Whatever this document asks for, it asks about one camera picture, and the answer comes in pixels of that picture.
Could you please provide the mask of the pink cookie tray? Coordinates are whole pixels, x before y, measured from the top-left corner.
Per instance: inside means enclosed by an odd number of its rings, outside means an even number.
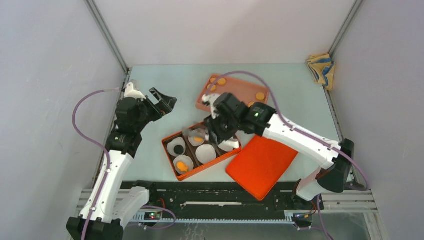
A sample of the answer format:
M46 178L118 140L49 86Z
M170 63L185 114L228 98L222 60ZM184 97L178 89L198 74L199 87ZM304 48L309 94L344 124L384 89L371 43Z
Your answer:
M212 74L209 79L206 81L205 86L203 87L202 91L200 92L195 107L199 110L209 112L209 107L202 105L201 98L207 91L207 86L211 85L210 82L211 78L218 78L220 75L217 73ZM210 92L211 94L222 94L222 93L231 93L234 96L236 96L241 102L244 102L246 105L248 105L250 102L260 102L267 104L269 100L269 90L265 86L260 86L258 84L248 82L246 80L238 79L231 76L225 76L226 84L223 86L216 84L216 90L213 92ZM259 101L256 99L255 95L257 93L264 93L265 99L262 101Z

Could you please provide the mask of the black round cookie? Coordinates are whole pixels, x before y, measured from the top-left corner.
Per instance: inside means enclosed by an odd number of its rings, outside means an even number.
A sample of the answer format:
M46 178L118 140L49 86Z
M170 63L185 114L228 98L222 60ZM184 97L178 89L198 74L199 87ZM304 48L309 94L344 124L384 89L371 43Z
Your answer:
M186 149L183 145L176 145L173 148L173 151L176 154L176 156L179 156L179 155L183 155L185 153Z

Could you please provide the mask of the orange compartment box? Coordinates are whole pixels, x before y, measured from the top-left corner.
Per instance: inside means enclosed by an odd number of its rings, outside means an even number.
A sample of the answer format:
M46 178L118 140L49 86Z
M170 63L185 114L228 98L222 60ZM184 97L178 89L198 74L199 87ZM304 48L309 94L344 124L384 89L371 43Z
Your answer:
M165 154L178 181L187 180L242 150L237 136L220 144L209 141L209 129L203 122L164 138Z

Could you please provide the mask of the orange box lid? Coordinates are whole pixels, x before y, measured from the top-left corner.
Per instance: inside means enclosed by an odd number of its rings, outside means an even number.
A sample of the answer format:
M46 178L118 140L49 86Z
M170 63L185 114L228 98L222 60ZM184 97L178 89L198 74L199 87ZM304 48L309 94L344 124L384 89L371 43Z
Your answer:
M254 136L225 172L256 200L262 201L297 155L296 150L282 143Z

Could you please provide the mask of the orange fish cookie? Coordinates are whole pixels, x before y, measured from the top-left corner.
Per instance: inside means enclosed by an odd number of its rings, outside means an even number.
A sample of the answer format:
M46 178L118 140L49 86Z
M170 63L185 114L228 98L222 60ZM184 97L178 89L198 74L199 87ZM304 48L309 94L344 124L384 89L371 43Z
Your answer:
M178 170L178 172L180 173L180 174L185 174L185 173L187 173L189 170L190 170L190 168L189 168L189 166L187 166L184 162L182 162L182 161L178 161L177 163L176 163L176 168L177 168L177 170Z

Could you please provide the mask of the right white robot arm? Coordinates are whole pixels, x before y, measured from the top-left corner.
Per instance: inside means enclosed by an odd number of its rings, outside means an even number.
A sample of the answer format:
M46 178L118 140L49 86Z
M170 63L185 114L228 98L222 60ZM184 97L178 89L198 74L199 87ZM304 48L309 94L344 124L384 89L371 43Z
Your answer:
M290 196L295 208L304 209L325 191L344 192L352 166L352 141L326 139L286 119L265 103L247 106L232 93L204 94L201 102L210 107L210 116L204 119L209 142L236 148L238 143L233 138L242 131L281 143L318 164L316 171L297 182Z

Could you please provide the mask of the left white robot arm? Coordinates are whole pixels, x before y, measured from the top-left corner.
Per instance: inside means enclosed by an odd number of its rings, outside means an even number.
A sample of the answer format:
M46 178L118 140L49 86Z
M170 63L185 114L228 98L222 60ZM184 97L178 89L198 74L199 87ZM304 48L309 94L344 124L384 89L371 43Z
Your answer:
M77 217L70 217L66 229L74 240L121 240L130 220L142 208L153 208L158 194L135 186L116 204L124 175L132 164L142 142L141 132L151 122L171 113L177 98L164 95L156 88L149 92L157 99L153 103L140 91L127 86L116 104L113 129L106 143L99 143L83 134L76 125L80 100L72 113L74 129L85 140L99 146L104 153L97 181L87 203Z

